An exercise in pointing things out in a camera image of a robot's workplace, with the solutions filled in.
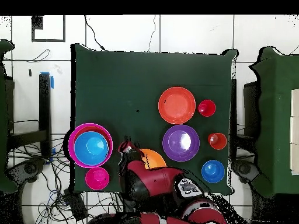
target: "white tile floor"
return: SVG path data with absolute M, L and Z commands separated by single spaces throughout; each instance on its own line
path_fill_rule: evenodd
M 49 72 L 54 76 L 54 89 L 51 90 L 53 139 L 63 137 L 69 129 L 70 115 L 69 46 L 72 43 L 80 43 L 99 51 L 100 47 L 95 42 L 91 29 L 85 25 L 84 16 L 66 16 L 65 43 L 32 43 L 30 16 L 0 18 L 0 39 L 12 40 L 15 45 L 12 52 L 5 54 L 5 58 L 12 61 L 4 61 L 7 75 L 12 76 L 15 81 L 15 121 L 39 119 L 38 75 L 40 72 Z M 156 15 L 155 20 L 154 15 L 87 16 L 87 21 L 94 29 L 97 41 L 110 51 L 148 51 L 154 30 L 150 52 L 220 54 L 226 49 L 238 49 L 236 78 L 239 124 L 244 123 L 244 84 L 256 80 L 255 74 L 248 66 L 256 61 L 259 50 L 264 46 L 274 46 L 281 53 L 289 54 L 299 45 L 299 20 L 297 16 L 289 15 Z M 36 38 L 61 39 L 61 36 L 62 16 L 44 16 L 44 30 L 36 30 Z M 49 49 L 50 53 L 44 61 L 26 61 L 36 58 L 46 49 Z M 15 124 L 15 132 L 36 130 L 37 126 L 36 122 Z M 56 151 L 59 150 L 60 143 L 60 140 L 53 142 L 53 145 L 58 145 Z M 15 163 L 22 160 L 24 159 L 15 157 Z M 9 166 L 13 166 L 13 158 L 9 159 Z M 67 171 L 65 167 L 59 174 L 62 189 L 69 185 Z M 48 186 L 52 190 L 55 189 L 54 173 L 50 165 L 45 165 L 44 174 L 48 178 Z M 241 216 L 250 219 L 252 198 L 249 187 L 240 183 L 234 173 L 232 186 L 235 193 L 226 197 L 227 200 Z M 83 196 L 89 214 L 105 212 L 102 206 L 93 206 L 109 194 L 88 192 L 83 193 Z M 49 190 L 42 175 L 39 175 L 35 183 L 26 185 L 22 199 L 26 224 L 36 222 L 39 210 L 43 211 L 43 207 L 39 209 L 38 205 L 42 202 L 47 203 L 48 199 Z M 108 210 L 111 201 L 102 201 L 105 210 Z M 51 221 L 50 224 L 66 223 Z

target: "magenta bowl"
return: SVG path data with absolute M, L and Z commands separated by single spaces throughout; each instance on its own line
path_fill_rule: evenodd
M 96 164 L 94 166 L 90 166 L 90 165 L 86 165 L 82 162 L 79 161 L 79 159 L 76 157 L 75 151 L 74 151 L 74 145 L 75 145 L 75 141 L 76 139 L 84 132 L 87 131 L 95 131 L 97 133 L 100 133 L 101 135 L 103 135 L 103 137 L 107 140 L 108 143 L 108 147 L 109 147 L 109 151 L 108 151 L 108 155 L 105 158 L 104 161 L 102 161 L 99 164 Z M 109 158 L 111 157 L 112 154 L 112 149 L 113 149 L 113 142 L 112 142 L 112 137 L 110 135 L 110 133 L 101 125 L 98 124 L 94 124 L 94 123 L 84 123 L 81 124 L 79 126 L 77 126 L 74 131 L 72 132 L 72 134 L 69 136 L 68 139 L 68 151 L 69 151 L 69 155 L 70 157 L 72 157 L 72 159 L 74 160 L 74 162 L 81 167 L 87 168 L 87 169 L 91 169 L 94 167 L 99 167 L 103 164 L 105 164 Z

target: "purple plate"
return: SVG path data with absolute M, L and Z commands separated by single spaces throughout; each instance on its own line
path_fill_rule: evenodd
M 185 162 L 198 152 L 199 136 L 190 126 L 178 124 L 167 130 L 162 145 L 170 159 L 176 162 Z

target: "plate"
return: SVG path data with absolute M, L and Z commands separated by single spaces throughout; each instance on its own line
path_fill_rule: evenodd
M 158 103 L 161 117 L 171 124 L 187 122 L 192 118 L 195 108 L 194 96 L 183 87 L 167 89 L 161 95 Z
M 156 167 L 166 167 L 163 157 L 151 149 L 141 149 L 144 154 L 142 160 L 145 162 L 146 169 L 154 169 Z
M 199 150 L 199 136 L 188 125 L 175 125 L 167 130 L 162 146 L 165 154 L 176 162 L 193 158 Z

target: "red bowl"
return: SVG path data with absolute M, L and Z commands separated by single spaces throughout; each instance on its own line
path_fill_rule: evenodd
M 94 132 L 97 132 L 97 133 L 100 133 L 108 142 L 108 148 L 109 150 L 112 148 L 111 147 L 111 143 L 109 142 L 109 139 L 110 137 L 108 136 L 107 133 L 105 133 L 102 129 L 99 129 L 98 127 L 95 127 L 95 126 L 87 126 L 87 127 L 84 127 L 82 128 L 81 130 L 79 130 L 76 134 L 75 134 L 75 138 L 74 138 L 74 145 L 75 145 L 75 142 L 77 140 L 77 138 L 84 132 L 87 132 L 87 131 L 94 131 Z
M 213 149 L 220 150 L 224 149 L 227 145 L 227 137 L 222 133 L 212 133 L 208 136 L 208 142 Z
M 216 111 L 216 105 L 212 100 L 203 100 L 197 109 L 202 116 L 211 117 Z

